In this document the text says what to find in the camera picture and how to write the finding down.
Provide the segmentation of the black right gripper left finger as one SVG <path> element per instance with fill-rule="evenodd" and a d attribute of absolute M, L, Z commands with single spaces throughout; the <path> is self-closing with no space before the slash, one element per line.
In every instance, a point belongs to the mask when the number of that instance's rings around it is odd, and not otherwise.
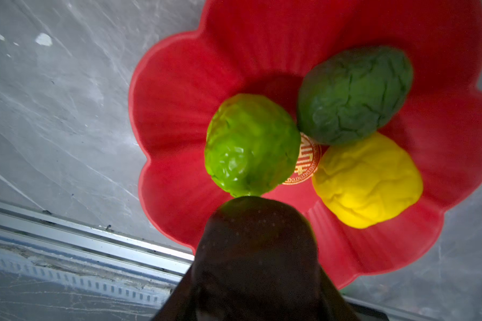
<path fill-rule="evenodd" d="M 181 282 L 151 321 L 195 320 L 194 287 L 191 273 L 192 268 L 186 272 Z"/>

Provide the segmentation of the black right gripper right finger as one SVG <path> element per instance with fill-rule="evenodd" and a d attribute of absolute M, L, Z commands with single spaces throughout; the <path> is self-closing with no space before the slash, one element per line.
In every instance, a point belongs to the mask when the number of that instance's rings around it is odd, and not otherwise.
<path fill-rule="evenodd" d="M 319 320 L 359 321 L 352 307 L 343 299 L 333 282 L 320 269 Z"/>

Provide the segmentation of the dark avocado fake fruit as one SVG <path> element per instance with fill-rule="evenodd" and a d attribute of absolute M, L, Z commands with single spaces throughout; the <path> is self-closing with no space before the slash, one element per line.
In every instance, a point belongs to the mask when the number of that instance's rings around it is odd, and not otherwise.
<path fill-rule="evenodd" d="M 317 320 L 318 249 L 290 205 L 240 197 L 206 224 L 191 273 L 198 320 Z"/>

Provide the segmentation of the yellow fake lemon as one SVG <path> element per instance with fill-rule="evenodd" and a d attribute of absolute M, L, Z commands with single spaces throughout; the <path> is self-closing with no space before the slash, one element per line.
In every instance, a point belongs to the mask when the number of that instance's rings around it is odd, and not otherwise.
<path fill-rule="evenodd" d="M 394 219 L 424 191 L 411 156 L 378 132 L 329 147 L 312 182 L 324 205 L 342 223 L 359 230 Z"/>

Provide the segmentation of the light green fake fruit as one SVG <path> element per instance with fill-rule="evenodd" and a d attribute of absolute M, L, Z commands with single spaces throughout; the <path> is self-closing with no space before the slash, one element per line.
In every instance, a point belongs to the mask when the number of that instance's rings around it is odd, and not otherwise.
<path fill-rule="evenodd" d="M 291 115 L 262 95 L 237 94 L 212 117 L 206 135 L 207 173 L 234 198 L 261 196 L 295 170 L 301 134 Z"/>

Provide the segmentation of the green fake lime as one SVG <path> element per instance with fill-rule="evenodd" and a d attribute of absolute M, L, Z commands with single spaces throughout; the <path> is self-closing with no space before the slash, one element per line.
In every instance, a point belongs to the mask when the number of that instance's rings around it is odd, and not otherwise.
<path fill-rule="evenodd" d="M 387 125 L 404 106 L 414 68 L 398 48 L 343 51 L 314 67 L 297 100 L 297 125 L 319 144 L 353 143 Z"/>

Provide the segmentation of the red flower-shaped plate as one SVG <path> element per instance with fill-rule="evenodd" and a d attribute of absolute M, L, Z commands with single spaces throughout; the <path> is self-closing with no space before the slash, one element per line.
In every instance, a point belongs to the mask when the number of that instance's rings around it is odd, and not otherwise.
<path fill-rule="evenodd" d="M 269 197 L 309 220 L 321 265 L 339 288 L 421 258 L 445 213 L 482 184 L 480 1 L 207 1 L 199 28 L 154 45 L 131 80 L 131 124 L 147 157 L 139 199 L 150 222 L 195 250 L 209 216 L 230 199 L 204 166 L 207 128 L 221 103 L 247 92 L 294 112 L 306 73 L 370 45 L 400 48 L 414 67 L 408 101 L 382 132 L 414 159 L 423 196 L 364 230 L 340 222 L 310 181 Z"/>

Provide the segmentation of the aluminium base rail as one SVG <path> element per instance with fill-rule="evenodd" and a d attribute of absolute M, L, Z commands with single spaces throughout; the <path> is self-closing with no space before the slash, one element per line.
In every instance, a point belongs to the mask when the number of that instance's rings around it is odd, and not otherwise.
<path fill-rule="evenodd" d="M 0 240 L 14 251 L 31 251 L 45 275 L 67 269 L 60 281 L 88 283 L 114 296 L 161 305 L 188 272 L 194 256 L 130 238 L 110 228 L 91 227 L 0 202 Z"/>

